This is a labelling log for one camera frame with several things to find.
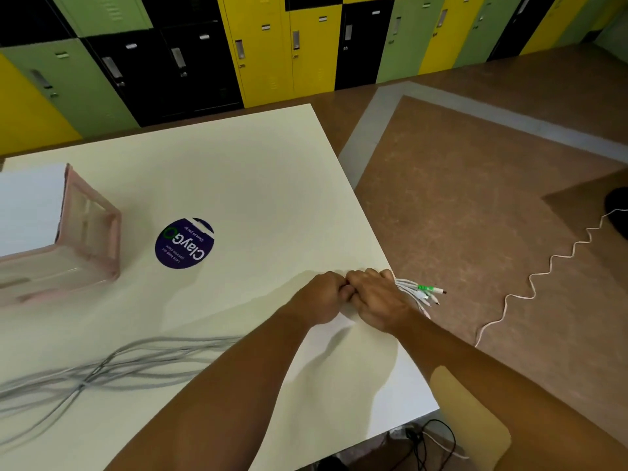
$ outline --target left hand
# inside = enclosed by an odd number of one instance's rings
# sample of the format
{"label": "left hand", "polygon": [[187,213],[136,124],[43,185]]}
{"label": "left hand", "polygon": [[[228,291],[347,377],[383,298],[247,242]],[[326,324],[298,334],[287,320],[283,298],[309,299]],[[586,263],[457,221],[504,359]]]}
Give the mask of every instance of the left hand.
{"label": "left hand", "polygon": [[308,327],[325,324],[338,315],[354,292],[343,276],[327,271],[314,276],[280,311],[303,319]]}

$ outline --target floor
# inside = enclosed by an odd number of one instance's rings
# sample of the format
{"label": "floor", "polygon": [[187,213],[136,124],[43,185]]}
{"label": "floor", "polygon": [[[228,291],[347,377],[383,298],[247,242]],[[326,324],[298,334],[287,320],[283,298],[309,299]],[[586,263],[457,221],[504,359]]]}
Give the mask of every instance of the floor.
{"label": "floor", "polygon": [[[406,80],[628,144],[626,79],[627,65],[582,45]],[[174,125],[311,103],[340,154],[376,91]],[[445,287],[434,320],[473,342],[481,324],[500,316],[505,294],[530,294],[527,276],[586,238],[605,194],[627,184],[624,163],[404,97],[356,195],[395,273]],[[480,348],[628,445],[628,242],[608,226],[536,279],[536,300],[509,301],[506,321],[488,329]],[[407,448],[385,442],[352,469],[388,469]],[[397,469],[414,469],[413,459]],[[446,469],[473,467],[454,458]]]}

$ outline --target right hand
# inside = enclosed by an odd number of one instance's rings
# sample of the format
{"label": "right hand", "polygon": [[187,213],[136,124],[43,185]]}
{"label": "right hand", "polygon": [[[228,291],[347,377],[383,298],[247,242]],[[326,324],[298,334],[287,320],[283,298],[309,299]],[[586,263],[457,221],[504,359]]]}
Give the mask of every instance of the right hand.
{"label": "right hand", "polygon": [[395,335],[408,319],[417,314],[414,301],[399,291],[389,269],[377,272],[349,271],[347,281],[356,289],[351,297],[362,320],[368,325]]}

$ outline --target hand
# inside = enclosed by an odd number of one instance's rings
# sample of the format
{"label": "hand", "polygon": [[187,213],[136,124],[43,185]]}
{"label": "hand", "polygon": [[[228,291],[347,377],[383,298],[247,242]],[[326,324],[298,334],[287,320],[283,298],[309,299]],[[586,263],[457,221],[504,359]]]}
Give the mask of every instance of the hand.
{"label": "hand", "polygon": [[355,292],[344,277],[327,271],[314,276],[278,312],[303,319],[308,327],[325,324],[338,315],[342,304]]}
{"label": "hand", "polygon": [[349,271],[347,280],[357,291],[351,303],[368,325],[395,335],[408,318],[416,315],[414,301],[397,289],[389,269],[381,273],[372,268]]}

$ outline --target forearm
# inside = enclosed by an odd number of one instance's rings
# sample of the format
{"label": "forearm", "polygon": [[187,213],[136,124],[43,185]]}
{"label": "forearm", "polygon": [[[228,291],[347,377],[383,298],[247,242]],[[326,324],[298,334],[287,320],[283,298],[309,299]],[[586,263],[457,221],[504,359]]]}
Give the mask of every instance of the forearm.
{"label": "forearm", "polygon": [[246,470],[309,326],[286,305],[192,380],[107,471]]}
{"label": "forearm", "polygon": [[628,460],[628,450],[601,428],[424,316],[413,315],[395,335],[430,387],[434,370],[446,367],[506,426],[512,446],[496,469],[612,468]]}

